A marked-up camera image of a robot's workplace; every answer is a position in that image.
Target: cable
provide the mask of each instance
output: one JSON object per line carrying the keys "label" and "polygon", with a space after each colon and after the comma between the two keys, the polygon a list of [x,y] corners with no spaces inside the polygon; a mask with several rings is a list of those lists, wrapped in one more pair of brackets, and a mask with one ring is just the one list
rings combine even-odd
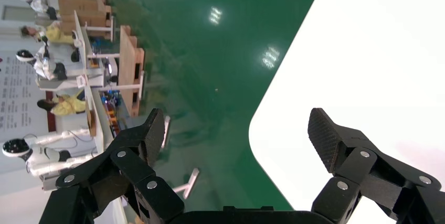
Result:
{"label": "cable", "polygon": [[94,147],[93,149],[91,149],[91,156],[93,156],[93,151],[94,151],[94,149],[97,150],[97,147]]}
{"label": "cable", "polygon": [[68,132],[71,133],[71,134],[73,134],[74,137],[75,137],[75,139],[77,138],[78,140],[80,140],[80,141],[82,141],[82,142],[85,142],[85,143],[88,143],[88,142],[91,142],[91,141],[94,140],[94,137],[91,137],[90,140],[83,140],[83,139],[81,139],[78,135],[74,134],[72,131],[68,131]]}

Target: desk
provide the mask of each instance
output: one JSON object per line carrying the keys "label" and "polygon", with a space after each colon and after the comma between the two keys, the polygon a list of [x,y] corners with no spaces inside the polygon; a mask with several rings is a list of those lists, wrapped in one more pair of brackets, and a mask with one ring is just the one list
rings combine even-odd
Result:
{"label": "desk", "polygon": [[[294,209],[310,210],[332,177],[308,138],[314,107],[445,185],[441,1],[314,1],[249,129],[255,158]],[[395,222],[362,198],[349,223]]]}
{"label": "desk", "polygon": [[79,48],[80,51],[80,60],[83,63],[83,67],[87,68],[88,61],[87,57],[93,55],[93,51],[91,48],[90,40],[88,39],[88,34],[85,28],[80,26],[79,17],[77,16],[77,12],[74,11],[74,20],[76,23],[76,32],[79,40],[82,41],[82,48]]}
{"label": "desk", "polygon": [[94,137],[94,141],[100,154],[106,149],[106,146],[113,141],[113,134],[111,133],[110,123],[102,105],[99,91],[85,86],[85,97],[86,102],[88,102],[88,107],[94,111],[94,119],[96,120],[96,136]]}

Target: humanoid robot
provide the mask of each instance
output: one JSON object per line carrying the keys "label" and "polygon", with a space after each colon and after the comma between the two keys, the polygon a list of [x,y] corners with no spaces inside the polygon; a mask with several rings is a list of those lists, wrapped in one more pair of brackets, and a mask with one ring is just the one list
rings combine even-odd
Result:
{"label": "humanoid robot", "polygon": [[62,133],[39,136],[34,143],[28,144],[23,138],[15,138],[3,144],[3,154],[8,157],[19,157],[26,163],[26,169],[35,177],[74,168],[95,157],[97,153],[71,157],[67,150],[57,151],[45,147],[59,140],[89,136],[89,129],[63,131]]}

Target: green floor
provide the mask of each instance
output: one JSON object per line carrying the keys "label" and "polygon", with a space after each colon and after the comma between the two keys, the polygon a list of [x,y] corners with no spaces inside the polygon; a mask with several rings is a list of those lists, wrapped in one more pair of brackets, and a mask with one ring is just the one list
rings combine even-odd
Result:
{"label": "green floor", "polygon": [[172,186],[201,171],[186,210],[290,209],[256,162],[248,130],[312,2],[109,0],[145,49],[145,82],[161,83],[144,89],[140,114],[156,106],[172,117],[155,170]]}

